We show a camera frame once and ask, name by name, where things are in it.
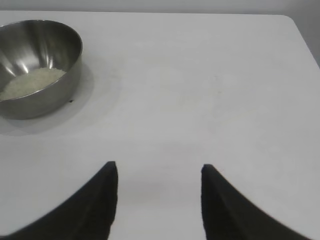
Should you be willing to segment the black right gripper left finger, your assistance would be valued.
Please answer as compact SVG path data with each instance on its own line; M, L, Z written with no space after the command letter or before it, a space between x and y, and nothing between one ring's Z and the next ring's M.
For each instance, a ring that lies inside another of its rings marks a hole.
M118 203L118 170L107 162L61 205L2 240L106 240Z

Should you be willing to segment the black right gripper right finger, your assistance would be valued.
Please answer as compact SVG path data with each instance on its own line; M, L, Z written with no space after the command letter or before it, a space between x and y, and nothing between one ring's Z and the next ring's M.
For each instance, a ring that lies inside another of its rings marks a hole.
M211 164L201 169L201 214L208 240L305 240L266 214Z

